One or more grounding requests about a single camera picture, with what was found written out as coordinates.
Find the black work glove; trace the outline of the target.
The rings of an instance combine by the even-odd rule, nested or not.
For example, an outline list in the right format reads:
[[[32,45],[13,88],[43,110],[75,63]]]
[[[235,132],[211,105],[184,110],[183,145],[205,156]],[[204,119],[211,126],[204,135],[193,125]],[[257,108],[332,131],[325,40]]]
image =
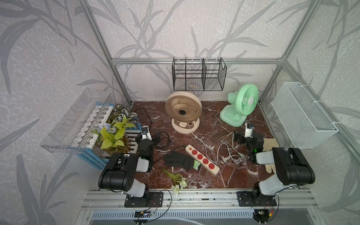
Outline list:
[[[164,165],[169,167],[181,167],[186,171],[199,170],[202,164],[187,154],[172,152],[164,157]]]

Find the white artificial flower sprig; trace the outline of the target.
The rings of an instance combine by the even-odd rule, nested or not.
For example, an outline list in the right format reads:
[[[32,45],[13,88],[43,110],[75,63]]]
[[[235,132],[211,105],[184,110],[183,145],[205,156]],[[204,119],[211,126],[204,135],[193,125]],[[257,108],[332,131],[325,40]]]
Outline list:
[[[175,194],[179,194],[180,190],[185,189],[188,186],[186,178],[180,173],[173,174],[166,169],[162,169],[162,172],[172,180],[171,189]]]

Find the beige power strip red sockets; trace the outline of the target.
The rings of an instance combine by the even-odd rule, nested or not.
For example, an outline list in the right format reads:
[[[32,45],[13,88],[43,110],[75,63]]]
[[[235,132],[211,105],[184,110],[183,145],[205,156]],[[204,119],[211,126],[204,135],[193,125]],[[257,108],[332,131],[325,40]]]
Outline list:
[[[185,147],[186,152],[194,158],[197,162],[199,162],[205,169],[207,169],[214,176],[217,175],[220,171],[219,167],[209,160],[206,156],[204,156],[200,151],[195,149],[192,145],[187,145]]]

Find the beige round desk fan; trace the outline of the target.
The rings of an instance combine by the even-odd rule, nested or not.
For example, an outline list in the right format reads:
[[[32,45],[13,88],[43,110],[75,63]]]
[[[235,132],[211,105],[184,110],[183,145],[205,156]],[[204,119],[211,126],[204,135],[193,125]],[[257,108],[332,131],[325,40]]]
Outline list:
[[[172,93],[166,100],[165,110],[176,132],[190,134],[199,128],[202,103],[194,94],[186,91]]]

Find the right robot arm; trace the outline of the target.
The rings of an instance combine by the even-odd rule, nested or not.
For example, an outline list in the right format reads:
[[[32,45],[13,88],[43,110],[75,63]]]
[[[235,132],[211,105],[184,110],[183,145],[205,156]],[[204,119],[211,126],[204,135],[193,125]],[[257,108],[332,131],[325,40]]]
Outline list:
[[[235,133],[233,139],[246,145],[251,162],[275,166],[274,174],[266,180],[256,182],[251,191],[236,193],[239,206],[277,206],[278,193],[315,182],[315,173],[300,149],[273,147],[264,151],[265,139],[258,133]]]

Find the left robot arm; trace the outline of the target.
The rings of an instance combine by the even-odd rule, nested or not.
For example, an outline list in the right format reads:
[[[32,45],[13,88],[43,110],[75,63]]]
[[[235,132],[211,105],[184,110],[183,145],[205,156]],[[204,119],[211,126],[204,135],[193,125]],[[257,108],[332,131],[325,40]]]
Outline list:
[[[162,192],[150,192],[148,185],[138,181],[137,173],[149,173],[154,165],[154,146],[160,142],[159,134],[136,137],[139,153],[115,153],[110,158],[98,179],[98,187],[114,193],[126,194],[126,208],[160,208],[163,205]]]

